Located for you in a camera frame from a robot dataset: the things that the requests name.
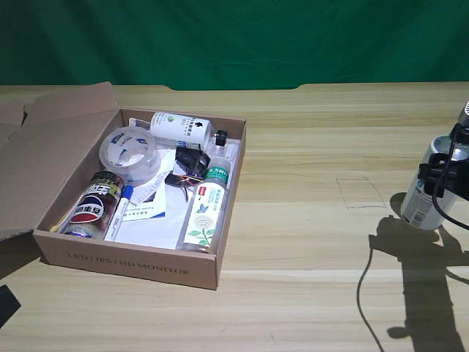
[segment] blue marker cap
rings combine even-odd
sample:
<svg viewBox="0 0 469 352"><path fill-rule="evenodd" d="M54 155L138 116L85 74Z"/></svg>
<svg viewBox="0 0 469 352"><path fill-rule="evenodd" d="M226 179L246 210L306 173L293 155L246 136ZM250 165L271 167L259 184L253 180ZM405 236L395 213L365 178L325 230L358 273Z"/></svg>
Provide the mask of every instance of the blue marker cap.
<svg viewBox="0 0 469 352"><path fill-rule="evenodd" d="M124 191L122 191L122 198L130 199L133 194L133 186L127 185L124 187Z"/></svg>

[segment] spray can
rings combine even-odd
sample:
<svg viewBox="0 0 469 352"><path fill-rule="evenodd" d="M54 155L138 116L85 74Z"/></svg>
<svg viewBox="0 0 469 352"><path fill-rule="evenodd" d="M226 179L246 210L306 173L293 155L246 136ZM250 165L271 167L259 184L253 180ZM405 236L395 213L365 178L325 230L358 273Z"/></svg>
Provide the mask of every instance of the spray can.
<svg viewBox="0 0 469 352"><path fill-rule="evenodd" d="M469 125L469 101L459 116L461 125ZM422 164L429 162L429 158L433 153L449 153L451 145L450 136L439 136L432 140L430 146L425 152ZM469 158L469 145L456 141L454 144L454 152L452 161L464 160ZM402 202L401 217L408 224L420 230L435 230L443 222L443 217L437 212L432 202L432 195L425 193L424 182L418 179L418 173L413 178L409 190ZM456 194L445 190L443 198L438 198L438 205L445 212L449 212L454 202Z"/></svg>
<svg viewBox="0 0 469 352"><path fill-rule="evenodd" d="M124 181L109 171L96 172L65 227L65 235L104 239L119 203Z"/></svg>

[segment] white paper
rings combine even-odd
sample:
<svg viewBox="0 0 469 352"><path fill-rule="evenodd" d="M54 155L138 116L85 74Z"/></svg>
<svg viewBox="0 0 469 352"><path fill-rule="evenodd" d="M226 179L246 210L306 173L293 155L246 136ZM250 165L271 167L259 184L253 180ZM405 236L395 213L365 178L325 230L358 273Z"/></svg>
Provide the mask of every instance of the white paper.
<svg viewBox="0 0 469 352"><path fill-rule="evenodd" d="M156 219L125 221L117 233L116 242L175 249L189 203L178 187L164 185L166 189L165 216Z"/></svg>
<svg viewBox="0 0 469 352"><path fill-rule="evenodd" d="M130 198L130 203L134 207L140 206L145 200L147 200L152 194L154 194L158 188L164 184L166 176L174 168L174 159L176 158L176 149L163 149L159 150L158 154L160 156L161 165L158 173L148 181L147 183L135 187L133 189L132 197Z"/></svg>
<svg viewBox="0 0 469 352"><path fill-rule="evenodd" d="M161 183L156 192L138 207L130 203L125 211L123 221L160 218L165 216L165 210L166 191L164 183Z"/></svg>

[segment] metal can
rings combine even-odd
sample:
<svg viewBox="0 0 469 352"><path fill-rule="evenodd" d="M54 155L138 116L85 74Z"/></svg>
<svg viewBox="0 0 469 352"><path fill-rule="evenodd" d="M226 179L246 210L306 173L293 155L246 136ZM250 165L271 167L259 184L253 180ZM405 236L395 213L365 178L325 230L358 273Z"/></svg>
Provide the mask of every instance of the metal can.
<svg viewBox="0 0 469 352"><path fill-rule="evenodd" d="M124 181L109 171L96 172L64 230L66 235L104 239L122 195Z"/></svg>

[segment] white plastic bottle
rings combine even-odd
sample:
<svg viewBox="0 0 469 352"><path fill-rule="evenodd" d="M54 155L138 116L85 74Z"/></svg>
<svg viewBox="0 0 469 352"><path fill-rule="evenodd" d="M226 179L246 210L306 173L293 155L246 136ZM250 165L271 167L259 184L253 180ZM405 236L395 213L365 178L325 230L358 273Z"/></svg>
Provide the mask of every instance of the white plastic bottle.
<svg viewBox="0 0 469 352"><path fill-rule="evenodd" d="M466 103L459 116L459 123L462 125L469 124L469 101ZM450 145L450 136L439 136L433 139L432 143L430 143L430 146L426 150L421 163L428 163L429 158L433 153L448 154ZM469 145L455 142L451 160L458 161L466 158L469 158ZM413 178L404 201L402 202L401 217L410 225L421 230L435 230L442 224L444 218L435 209L432 202L432 195L425 193L424 182L419 180L417 175L418 172ZM448 213L456 201L456 198L456 194L448 190L444 190L443 198L437 198L437 202L440 208L445 213Z"/></svg>
<svg viewBox="0 0 469 352"><path fill-rule="evenodd" d="M218 134L223 133L216 131L209 120L163 111L155 112L149 131L155 137L177 141L178 147L202 149L205 152L210 145L215 144Z"/></svg>
<svg viewBox="0 0 469 352"><path fill-rule="evenodd" d="M220 240L220 219L226 198L230 162L225 147L210 153L207 175L192 197L176 249L216 253Z"/></svg>

